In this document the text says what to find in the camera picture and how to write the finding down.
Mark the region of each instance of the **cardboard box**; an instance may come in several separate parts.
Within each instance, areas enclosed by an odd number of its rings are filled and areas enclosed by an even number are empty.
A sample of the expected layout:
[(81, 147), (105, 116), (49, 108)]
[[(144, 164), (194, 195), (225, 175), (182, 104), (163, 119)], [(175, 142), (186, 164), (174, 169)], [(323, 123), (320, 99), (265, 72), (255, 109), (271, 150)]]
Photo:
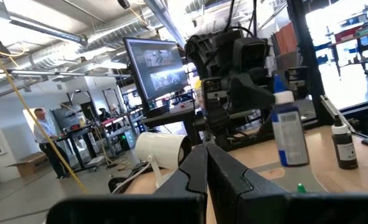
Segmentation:
[(43, 152), (36, 152), (21, 159), (20, 162), (6, 167), (16, 166), (21, 177), (27, 177), (28, 175), (35, 174), (48, 165), (48, 157)]

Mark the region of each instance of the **computer monitor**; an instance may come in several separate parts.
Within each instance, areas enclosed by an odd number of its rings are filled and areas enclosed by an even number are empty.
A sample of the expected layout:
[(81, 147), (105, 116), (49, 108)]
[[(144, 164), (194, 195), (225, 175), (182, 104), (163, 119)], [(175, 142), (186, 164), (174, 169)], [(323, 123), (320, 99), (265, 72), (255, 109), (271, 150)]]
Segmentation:
[(149, 102), (188, 86), (175, 42), (135, 38), (125, 38), (124, 42), (143, 100)]

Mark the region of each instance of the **white cylinder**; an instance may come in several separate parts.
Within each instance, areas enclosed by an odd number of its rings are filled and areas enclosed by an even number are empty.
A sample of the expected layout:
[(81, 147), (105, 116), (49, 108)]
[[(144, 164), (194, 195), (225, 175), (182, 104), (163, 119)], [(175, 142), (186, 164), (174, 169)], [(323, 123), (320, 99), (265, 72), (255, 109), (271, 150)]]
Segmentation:
[(135, 155), (146, 161), (153, 154), (159, 167), (176, 170), (191, 152), (187, 136), (165, 133), (142, 133), (135, 145)]

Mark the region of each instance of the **red object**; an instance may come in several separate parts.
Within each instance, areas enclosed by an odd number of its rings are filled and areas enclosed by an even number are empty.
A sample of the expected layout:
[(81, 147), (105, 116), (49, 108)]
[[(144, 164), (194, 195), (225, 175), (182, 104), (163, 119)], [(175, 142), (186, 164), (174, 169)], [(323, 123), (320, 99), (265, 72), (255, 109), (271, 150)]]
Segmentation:
[(75, 124), (75, 125), (72, 125), (70, 127), (70, 130), (76, 130), (76, 129), (79, 129), (80, 128), (80, 125), (79, 124)]
[(337, 33), (334, 35), (334, 38), (336, 39), (336, 42), (340, 42), (342, 40), (347, 40), (347, 39), (350, 39), (350, 38), (353, 38), (356, 36), (356, 32), (359, 28), (361, 28), (362, 26), (359, 25), (359, 26), (355, 26), (351, 29), (348, 29), (348, 30), (344, 30), (340, 33)]
[(107, 119), (106, 121), (103, 121), (102, 122), (102, 124), (103, 125), (106, 125), (106, 124), (109, 124), (109, 123), (111, 123), (111, 122), (113, 122), (114, 120), (116, 120), (117, 118), (109, 118), (109, 119)]

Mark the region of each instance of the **black bottle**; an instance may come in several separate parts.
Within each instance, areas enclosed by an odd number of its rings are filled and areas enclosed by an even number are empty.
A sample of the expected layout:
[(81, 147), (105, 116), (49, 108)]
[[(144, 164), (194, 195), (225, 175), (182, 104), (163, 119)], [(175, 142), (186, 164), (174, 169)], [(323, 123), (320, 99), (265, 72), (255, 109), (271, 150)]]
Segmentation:
[(352, 142), (352, 135), (346, 124), (343, 124), (339, 115), (334, 116), (332, 125), (332, 139), (336, 150), (337, 162), (342, 169), (358, 168), (356, 150)]

